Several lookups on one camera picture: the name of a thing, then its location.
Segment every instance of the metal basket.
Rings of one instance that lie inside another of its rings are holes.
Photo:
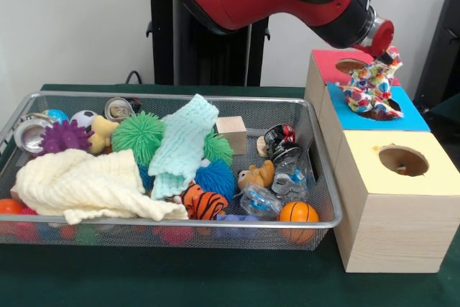
[[[12,129],[25,114],[46,109],[61,109],[74,114],[83,109],[102,113],[105,103],[114,96],[135,97],[145,111],[160,117],[185,105],[192,96],[39,92],[26,97],[0,132],[0,198],[9,198],[17,171],[31,157],[18,149]],[[241,249],[315,249],[328,229],[341,220],[339,197],[327,159],[323,138],[313,107],[300,99],[206,97],[219,109],[219,116],[242,116],[247,128],[246,155],[235,155],[232,169],[236,176],[249,165],[261,165],[256,141],[272,126],[288,123],[295,127],[297,142],[314,179],[308,187],[310,203],[318,212],[318,223],[278,221],[199,221],[148,219],[97,219],[69,226],[60,216],[0,215],[0,243],[83,244],[101,246],[214,247]],[[239,201],[233,200],[227,214],[245,214]],[[308,238],[294,244],[290,237]]]

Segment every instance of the black stand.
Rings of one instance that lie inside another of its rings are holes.
[[[156,84],[260,85],[268,18],[229,35],[216,35],[179,0],[150,4],[147,36],[152,34]]]

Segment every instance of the white towel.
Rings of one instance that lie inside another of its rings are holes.
[[[132,150],[94,157],[69,149],[28,162],[18,173],[19,197],[39,215],[69,224],[96,217],[187,219],[184,205],[144,196]]]

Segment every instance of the green tablecloth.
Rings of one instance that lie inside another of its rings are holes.
[[[303,97],[302,88],[45,85],[43,90]],[[346,274],[315,252],[0,245],[2,306],[460,306],[460,233],[435,275]]]

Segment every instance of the colorful fabric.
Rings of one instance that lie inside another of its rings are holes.
[[[390,47],[387,54],[392,58],[391,64],[374,60],[364,68],[350,72],[347,86],[339,86],[352,111],[372,112],[378,119],[404,117],[401,111],[393,109],[388,102],[391,99],[395,71],[402,65],[400,55],[395,47]]]

